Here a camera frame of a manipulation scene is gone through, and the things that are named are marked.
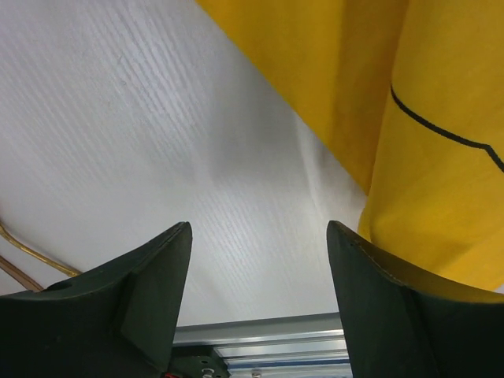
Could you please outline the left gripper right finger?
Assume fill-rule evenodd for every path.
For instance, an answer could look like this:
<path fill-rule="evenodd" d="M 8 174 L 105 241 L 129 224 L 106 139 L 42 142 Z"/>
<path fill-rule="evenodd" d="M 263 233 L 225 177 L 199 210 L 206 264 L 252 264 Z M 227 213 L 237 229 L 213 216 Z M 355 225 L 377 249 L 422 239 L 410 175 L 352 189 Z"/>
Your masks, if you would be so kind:
<path fill-rule="evenodd" d="M 338 221 L 328 257 L 355 377 L 501 377 L 503 296 L 448 280 Z"/>

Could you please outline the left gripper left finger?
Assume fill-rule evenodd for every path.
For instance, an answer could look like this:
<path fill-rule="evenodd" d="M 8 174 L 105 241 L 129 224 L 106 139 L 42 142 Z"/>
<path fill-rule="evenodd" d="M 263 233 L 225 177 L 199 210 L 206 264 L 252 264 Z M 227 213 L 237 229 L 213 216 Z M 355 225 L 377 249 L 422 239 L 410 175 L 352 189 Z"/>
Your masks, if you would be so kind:
<path fill-rule="evenodd" d="M 1 298 L 4 377 L 159 377 L 169 367 L 191 258 L 175 224 L 47 289 Z"/>

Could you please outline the gold spoon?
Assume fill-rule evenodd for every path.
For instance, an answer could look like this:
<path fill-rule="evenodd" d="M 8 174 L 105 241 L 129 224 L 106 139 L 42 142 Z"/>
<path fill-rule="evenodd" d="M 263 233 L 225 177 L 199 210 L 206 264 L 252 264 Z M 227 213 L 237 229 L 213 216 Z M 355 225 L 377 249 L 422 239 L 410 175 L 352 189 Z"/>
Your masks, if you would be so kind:
<path fill-rule="evenodd" d="M 81 271 L 79 271 L 78 269 L 75 269 L 69 265 L 63 265 L 62 263 L 52 260 L 49 257 L 41 254 L 40 252 L 33 250 L 31 247 L 23 244 L 21 241 L 19 241 L 13 235 L 11 235 L 3 224 L 1 224 L 0 229 L 1 229 L 1 237 L 3 239 L 5 239 L 11 245 L 15 246 L 17 249 L 28 254 L 29 256 L 41 261 L 46 265 L 49 265 L 51 268 L 54 268 L 59 272 L 64 273 L 66 276 L 75 277 L 81 274 Z"/>

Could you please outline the yellow Pikachu cloth placemat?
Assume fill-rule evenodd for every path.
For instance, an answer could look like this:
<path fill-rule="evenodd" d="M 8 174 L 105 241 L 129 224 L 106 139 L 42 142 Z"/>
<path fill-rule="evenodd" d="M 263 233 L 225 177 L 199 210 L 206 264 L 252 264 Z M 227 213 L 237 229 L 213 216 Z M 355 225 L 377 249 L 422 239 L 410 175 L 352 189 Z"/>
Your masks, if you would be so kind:
<path fill-rule="evenodd" d="M 502 286 L 502 2 L 201 7 L 365 192 L 360 235 L 448 279 Z"/>

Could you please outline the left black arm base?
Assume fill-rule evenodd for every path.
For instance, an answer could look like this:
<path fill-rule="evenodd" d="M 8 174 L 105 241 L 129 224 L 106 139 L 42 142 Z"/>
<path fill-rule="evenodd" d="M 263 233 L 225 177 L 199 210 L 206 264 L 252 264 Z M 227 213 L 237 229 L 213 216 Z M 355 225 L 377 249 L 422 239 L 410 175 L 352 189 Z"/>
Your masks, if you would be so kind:
<path fill-rule="evenodd" d="M 226 363 L 218 356 L 190 355 L 174 357 L 161 377 L 172 378 L 229 378 Z"/>

